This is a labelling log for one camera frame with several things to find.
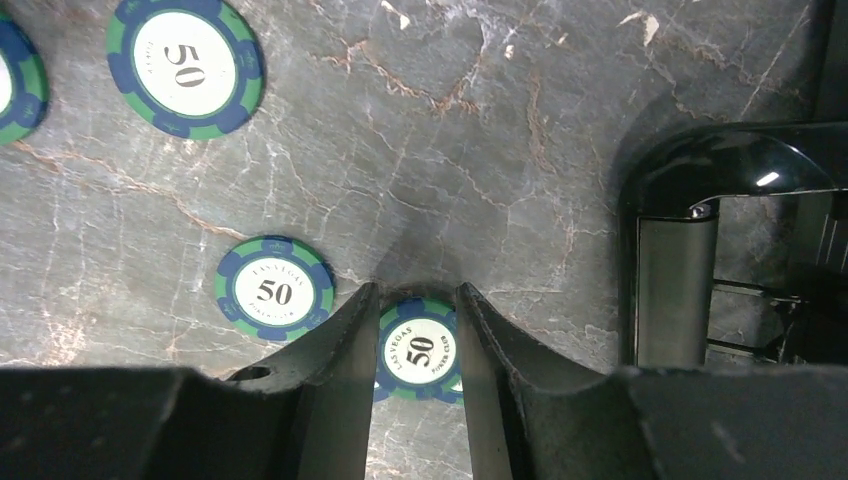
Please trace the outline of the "black poker set case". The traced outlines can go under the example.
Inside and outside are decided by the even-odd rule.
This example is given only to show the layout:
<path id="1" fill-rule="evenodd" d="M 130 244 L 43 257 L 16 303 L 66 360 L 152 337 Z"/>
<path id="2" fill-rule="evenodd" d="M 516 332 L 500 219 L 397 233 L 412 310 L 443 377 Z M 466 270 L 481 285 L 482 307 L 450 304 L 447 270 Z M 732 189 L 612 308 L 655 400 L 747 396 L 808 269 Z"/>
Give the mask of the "black poker set case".
<path id="1" fill-rule="evenodd" d="M 847 359 L 847 5 L 827 24 L 813 116 L 709 120 L 637 150 L 618 196 L 619 359 L 698 366 Z M 762 345 L 712 337 L 715 294 L 771 304 Z"/>

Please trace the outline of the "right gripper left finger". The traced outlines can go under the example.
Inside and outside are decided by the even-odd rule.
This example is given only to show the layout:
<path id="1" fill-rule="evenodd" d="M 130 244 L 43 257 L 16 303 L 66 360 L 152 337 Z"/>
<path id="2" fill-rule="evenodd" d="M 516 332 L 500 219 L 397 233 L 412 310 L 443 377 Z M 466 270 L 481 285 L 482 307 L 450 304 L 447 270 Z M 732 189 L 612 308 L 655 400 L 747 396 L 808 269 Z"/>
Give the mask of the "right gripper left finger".
<path id="1" fill-rule="evenodd" d="M 380 291 L 217 380 L 185 367 L 1 373 L 5 479 L 360 479 Z"/>

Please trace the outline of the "teal chip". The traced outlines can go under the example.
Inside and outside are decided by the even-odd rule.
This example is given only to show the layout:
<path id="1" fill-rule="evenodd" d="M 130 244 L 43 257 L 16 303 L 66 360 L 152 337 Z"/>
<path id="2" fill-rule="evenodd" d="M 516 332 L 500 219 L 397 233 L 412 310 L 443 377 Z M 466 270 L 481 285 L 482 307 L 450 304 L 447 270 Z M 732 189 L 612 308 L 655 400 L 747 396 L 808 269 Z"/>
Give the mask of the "teal chip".
<path id="1" fill-rule="evenodd" d="M 260 235 L 223 256 L 214 293 L 219 310 L 236 328 L 262 340 L 288 342 L 329 319 L 335 281 L 329 264 L 308 244 Z"/>
<path id="2" fill-rule="evenodd" d="M 458 322 L 452 304 L 412 297 L 383 310 L 374 400 L 389 397 L 463 403 Z"/>
<path id="3" fill-rule="evenodd" d="M 1 144 L 18 141 L 43 121 L 50 88 L 42 58 L 24 30 L 1 11 Z"/>

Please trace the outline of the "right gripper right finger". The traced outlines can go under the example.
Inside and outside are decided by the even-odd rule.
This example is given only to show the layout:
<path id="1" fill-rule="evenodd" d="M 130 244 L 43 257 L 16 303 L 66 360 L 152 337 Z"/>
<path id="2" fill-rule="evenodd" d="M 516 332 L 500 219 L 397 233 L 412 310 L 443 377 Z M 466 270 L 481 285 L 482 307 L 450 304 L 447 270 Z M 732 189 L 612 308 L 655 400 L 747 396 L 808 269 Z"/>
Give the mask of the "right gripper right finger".
<path id="1" fill-rule="evenodd" d="M 602 374 L 455 294 L 477 479 L 843 479 L 847 371 L 622 367 Z"/>

